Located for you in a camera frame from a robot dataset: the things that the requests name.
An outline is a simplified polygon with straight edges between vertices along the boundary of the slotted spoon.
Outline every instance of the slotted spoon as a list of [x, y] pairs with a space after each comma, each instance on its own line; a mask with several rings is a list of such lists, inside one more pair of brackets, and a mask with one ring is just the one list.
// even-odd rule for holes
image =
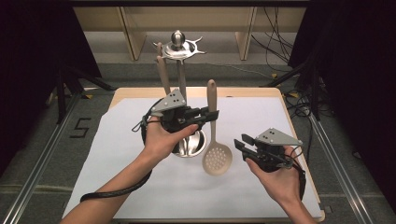
[[[216, 82], [210, 79], [207, 82], [207, 104], [209, 112], [217, 110], [218, 91]], [[210, 175], [222, 175], [231, 166], [233, 153], [230, 148], [216, 141], [216, 121], [210, 121], [210, 144], [204, 153], [202, 164], [205, 172]]]

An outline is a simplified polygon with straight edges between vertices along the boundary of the floor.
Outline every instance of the floor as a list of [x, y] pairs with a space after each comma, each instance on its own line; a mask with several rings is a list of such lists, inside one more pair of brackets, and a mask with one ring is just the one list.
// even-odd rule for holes
[[[186, 60], [186, 74], [188, 85], [202, 86], [210, 77], [218, 80], [218, 86], [251, 86], [257, 87], [267, 84], [272, 76], [282, 76], [289, 70], [285, 62], [273, 53], [265, 53], [259, 44], [252, 41], [246, 61], [239, 60], [238, 48], [232, 33], [185, 33], [186, 38], [198, 42], [198, 48], [207, 54], [193, 56]], [[138, 61], [132, 62], [122, 33], [86, 33], [95, 60], [103, 75], [103, 80], [116, 87], [132, 86], [161, 86], [158, 79], [154, 58], [155, 48], [152, 43], [170, 41], [170, 34], [149, 33], [145, 46]], [[264, 45], [269, 39], [264, 34], [254, 34]], [[292, 43], [295, 34], [283, 34]], [[271, 49], [281, 52], [275, 42]], [[173, 66], [169, 66], [170, 75], [176, 74]], [[278, 88], [287, 93], [294, 89], [298, 77], [291, 77]], [[84, 87], [95, 87], [85, 80], [81, 80]], [[171, 77], [171, 84], [176, 83], [176, 76]], [[106, 113], [112, 99], [112, 92], [93, 90], [87, 91], [85, 96], [77, 99], [64, 130], [59, 133], [59, 140], [50, 153], [50, 159], [45, 164], [43, 173], [39, 176], [30, 201], [24, 207], [19, 223], [56, 223], [63, 215], [74, 183], [77, 180], [85, 158], [87, 157], [95, 130], [100, 118]], [[73, 98], [67, 99], [71, 104]], [[290, 97], [295, 104], [296, 98]], [[333, 166], [320, 133], [311, 131], [311, 122], [307, 117], [295, 116], [292, 119], [294, 129], [304, 142], [308, 142], [312, 132], [312, 143], [309, 151], [309, 167], [316, 185], [321, 206], [326, 213], [323, 223], [396, 223], [396, 217], [389, 208], [386, 199], [371, 178], [364, 163], [353, 154], [354, 148], [347, 138], [342, 125], [338, 123], [336, 114], [330, 107], [322, 107], [320, 122], [332, 149], [341, 162], [338, 167]], [[0, 217], [6, 218], [7, 210], [15, 201], [21, 187], [28, 179], [40, 155], [48, 145], [48, 141], [56, 129], [57, 103], [53, 100], [43, 110], [31, 135], [24, 141], [22, 148], [9, 165], [0, 179]], [[88, 131], [76, 129], [81, 123], [88, 127]], [[347, 174], [347, 181], [356, 190], [363, 201], [371, 222], [363, 222], [354, 212], [354, 205], [348, 197], [343, 178], [337, 175], [337, 169], [343, 168]]]

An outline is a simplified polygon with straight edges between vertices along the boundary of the metal rail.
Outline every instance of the metal rail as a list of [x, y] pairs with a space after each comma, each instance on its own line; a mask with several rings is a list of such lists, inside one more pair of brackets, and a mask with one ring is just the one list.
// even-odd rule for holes
[[314, 132], [323, 147], [323, 151], [325, 152], [326, 157], [338, 181], [340, 182], [341, 188], [343, 189], [353, 212], [355, 213], [356, 219], [359, 221], [359, 223], [362, 224], [374, 223], [366, 208], [366, 205], [364, 204], [364, 201], [361, 199], [361, 196], [359, 195], [351, 179], [349, 178], [343, 163], [341, 163], [337, 152], [332, 146], [332, 143], [330, 142], [329, 137], [325, 133], [321, 123], [317, 121], [312, 113], [308, 117], [312, 121], [312, 127], [314, 129]]
[[29, 174], [26, 182], [21, 188], [18, 197], [15, 199], [14, 203], [9, 208], [9, 211], [6, 215], [3, 224], [16, 224], [19, 222], [21, 215], [23, 214], [26, 205], [29, 203], [30, 198], [35, 190], [35, 186], [37, 185], [40, 177], [45, 171], [48, 162], [53, 154], [53, 151], [58, 145], [58, 142], [62, 136], [65, 126], [67, 125], [69, 118], [75, 108], [78, 99], [81, 98], [81, 94], [74, 94], [70, 100], [70, 103], [67, 107], [67, 113], [64, 116], [64, 119], [61, 123], [57, 124], [54, 131], [49, 138], [46, 146], [43, 149], [40, 157], [38, 158], [37, 162], [35, 163], [35, 167], [33, 168], [32, 172]]

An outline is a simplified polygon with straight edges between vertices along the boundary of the forearm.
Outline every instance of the forearm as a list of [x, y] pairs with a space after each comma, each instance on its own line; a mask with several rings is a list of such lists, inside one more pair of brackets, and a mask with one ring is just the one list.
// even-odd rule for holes
[[311, 224], [317, 223], [306, 210], [301, 201], [292, 203], [280, 203], [280, 206], [288, 214], [288, 217], [294, 224]]
[[[157, 165], [159, 160], [145, 155], [145, 151], [104, 184], [96, 192], [107, 192], [126, 189], [137, 184]], [[76, 206], [62, 223], [108, 223], [117, 213], [129, 194], [114, 198], [89, 199]]]

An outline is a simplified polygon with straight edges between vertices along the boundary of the silver knob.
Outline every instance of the silver knob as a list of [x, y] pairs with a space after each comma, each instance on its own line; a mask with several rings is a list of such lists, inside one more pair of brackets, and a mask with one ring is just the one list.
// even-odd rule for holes
[[184, 42], [186, 42], [186, 36], [184, 36], [184, 34], [181, 33], [179, 30], [176, 30], [172, 33], [171, 39], [172, 43], [177, 49], [181, 49]]

